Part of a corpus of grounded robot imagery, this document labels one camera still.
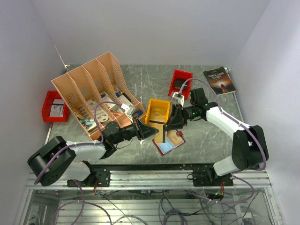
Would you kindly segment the black credit card stack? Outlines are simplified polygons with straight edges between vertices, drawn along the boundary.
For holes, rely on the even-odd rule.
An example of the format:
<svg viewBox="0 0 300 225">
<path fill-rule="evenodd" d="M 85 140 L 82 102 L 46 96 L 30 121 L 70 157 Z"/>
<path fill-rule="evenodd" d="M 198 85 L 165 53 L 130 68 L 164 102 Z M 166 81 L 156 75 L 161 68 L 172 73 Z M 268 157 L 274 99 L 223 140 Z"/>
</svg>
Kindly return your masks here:
<svg viewBox="0 0 300 225">
<path fill-rule="evenodd" d="M 173 83 L 174 88 L 180 90 L 182 85 L 184 85 L 183 90 L 186 90 L 188 88 L 189 83 L 188 82 L 185 83 L 185 81 L 186 80 L 183 79 L 183 78 L 176 78 L 174 83 Z"/>
</svg>

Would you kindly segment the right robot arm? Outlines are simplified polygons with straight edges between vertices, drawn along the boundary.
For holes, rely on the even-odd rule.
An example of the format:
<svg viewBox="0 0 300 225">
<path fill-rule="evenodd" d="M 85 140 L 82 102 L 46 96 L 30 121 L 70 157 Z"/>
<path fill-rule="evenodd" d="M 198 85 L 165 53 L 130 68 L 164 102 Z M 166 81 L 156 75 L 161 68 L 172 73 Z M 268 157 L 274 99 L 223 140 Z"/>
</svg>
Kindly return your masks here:
<svg viewBox="0 0 300 225">
<path fill-rule="evenodd" d="M 262 127 L 246 124 L 228 114 L 218 103 L 209 102 L 203 88 L 192 90 L 190 97 L 191 105 L 185 107 L 184 96 L 179 92 L 172 94 L 178 102 L 172 105 L 165 129 L 182 129 L 188 121 L 205 120 L 232 139 L 231 155 L 214 163 L 213 170 L 206 175 L 211 185 L 218 185 L 229 173 L 259 170 L 259 164 L 265 169 L 269 154 Z"/>
</svg>

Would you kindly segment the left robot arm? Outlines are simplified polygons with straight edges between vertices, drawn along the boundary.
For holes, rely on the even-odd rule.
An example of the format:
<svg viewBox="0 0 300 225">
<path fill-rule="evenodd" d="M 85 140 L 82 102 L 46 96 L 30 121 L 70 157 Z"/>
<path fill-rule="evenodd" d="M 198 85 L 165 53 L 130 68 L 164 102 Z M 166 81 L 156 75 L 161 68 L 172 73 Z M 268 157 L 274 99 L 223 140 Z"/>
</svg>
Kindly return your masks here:
<svg viewBox="0 0 300 225">
<path fill-rule="evenodd" d="M 68 142 L 62 136 L 56 136 L 36 151 L 27 161 L 28 166 L 36 175 L 35 185 L 47 187 L 58 181 L 63 175 L 74 180 L 75 173 L 70 170 L 72 163 L 83 163 L 83 170 L 78 181 L 91 186 L 96 179 L 88 165 L 92 159 L 106 159 L 116 152 L 116 145 L 130 141 L 134 137 L 142 141 L 158 133 L 158 129 L 146 125 L 139 119 L 121 128 L 117 122 L 111 121 L 100 134 L 99 139 L 92 142 Z"/>
</svg>

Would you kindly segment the red card holder wallet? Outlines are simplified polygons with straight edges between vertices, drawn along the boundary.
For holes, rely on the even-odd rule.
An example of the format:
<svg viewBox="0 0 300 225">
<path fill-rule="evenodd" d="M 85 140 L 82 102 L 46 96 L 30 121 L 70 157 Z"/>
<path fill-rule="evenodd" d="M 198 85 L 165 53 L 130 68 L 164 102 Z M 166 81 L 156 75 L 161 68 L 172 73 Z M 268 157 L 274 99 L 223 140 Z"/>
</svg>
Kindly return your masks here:
<svg viewBox="0 0 300 225">
<path fill-rule="evenodd" d="M 186 140 L 183 137 L 183 133 L 179 130 L 171 130 L 166 133 L 166 142 L 156 143 L 155 139 L 152 140 L 153 144 L 157 148 L 158 152 L 164 156 L 177 147 L 183 145 Z"/>
</svg>

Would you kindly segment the yellow plastic bin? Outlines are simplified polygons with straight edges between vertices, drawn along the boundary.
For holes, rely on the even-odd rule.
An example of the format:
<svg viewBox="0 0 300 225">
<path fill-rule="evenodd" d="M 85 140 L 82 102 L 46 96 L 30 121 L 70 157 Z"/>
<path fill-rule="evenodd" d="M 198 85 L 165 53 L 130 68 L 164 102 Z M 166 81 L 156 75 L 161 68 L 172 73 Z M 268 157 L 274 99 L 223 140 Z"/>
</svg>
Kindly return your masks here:
<svg viewBox="0 0 300 225">
<path fill-rule="evenodd" d="M 145 117 L 145 124 L 158 130 L 163 130 L 165 123 L 169 119 L 171 102 L 151 98 Z"/>
</svg>

